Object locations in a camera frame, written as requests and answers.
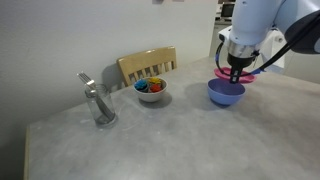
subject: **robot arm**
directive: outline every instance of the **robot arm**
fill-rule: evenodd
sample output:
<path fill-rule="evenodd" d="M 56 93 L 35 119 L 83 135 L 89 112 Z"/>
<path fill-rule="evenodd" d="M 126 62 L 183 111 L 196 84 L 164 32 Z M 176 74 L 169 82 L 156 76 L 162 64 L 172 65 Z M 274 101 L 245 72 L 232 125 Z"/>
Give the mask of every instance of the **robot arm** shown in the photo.
<path fill-rule="evenodd" d="M 261 43 L 276 28 L 288 43 L 259 68 L 261 71 L 290 49 L 304 54 L 320 53 L 320 1 L 237 0 L 231 30 L 219 32 L 228 47 L 230 83 L 239 81 L 242 69 L 255 60 Z"/>

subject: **gray countertop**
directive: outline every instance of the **gray countertop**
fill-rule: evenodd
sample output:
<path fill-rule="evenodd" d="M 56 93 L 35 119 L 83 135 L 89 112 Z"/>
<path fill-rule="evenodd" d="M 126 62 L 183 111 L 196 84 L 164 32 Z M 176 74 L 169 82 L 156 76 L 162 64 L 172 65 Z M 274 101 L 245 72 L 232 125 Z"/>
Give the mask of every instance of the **gray countertop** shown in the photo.
<path fill-rule="evenodd" d="M 161 75 L 157 103 L 112 93 L 118 121 L 98 128 L 87 104 L 30 125 L 30 180 L 319 180 L 320 85 L 263 73 L 237 104 L 207 95 L 204 58 Z"/>

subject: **white wall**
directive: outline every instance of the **white wall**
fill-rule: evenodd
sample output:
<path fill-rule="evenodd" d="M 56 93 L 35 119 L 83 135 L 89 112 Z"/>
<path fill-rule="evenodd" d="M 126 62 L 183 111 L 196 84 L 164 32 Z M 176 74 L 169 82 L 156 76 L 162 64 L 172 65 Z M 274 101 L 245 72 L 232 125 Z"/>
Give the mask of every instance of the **white wall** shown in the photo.
<path fill-rule="evenodd" d="M 121 88 L 115 60 L 173 45 L 208 56 L 216 0 L 1 0 L 0 179 L 21 177 L 27 124 L 84 102 L 76 73 Z"/>

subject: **chair backrest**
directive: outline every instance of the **chair backrest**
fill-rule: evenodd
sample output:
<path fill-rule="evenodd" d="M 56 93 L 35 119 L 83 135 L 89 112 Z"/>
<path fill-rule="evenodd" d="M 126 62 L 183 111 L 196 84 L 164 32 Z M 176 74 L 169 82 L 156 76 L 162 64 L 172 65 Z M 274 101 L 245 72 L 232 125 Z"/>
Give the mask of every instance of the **chair backrest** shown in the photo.
<path fill-rule="evenodd" d="M 122 72 L 124 84 L 130 86 L 132 78 L 134 82 L 141 77 L 156 76 L 177 68 L 176 49 L 173 46 L 151 49 L 117 60 Z"/>

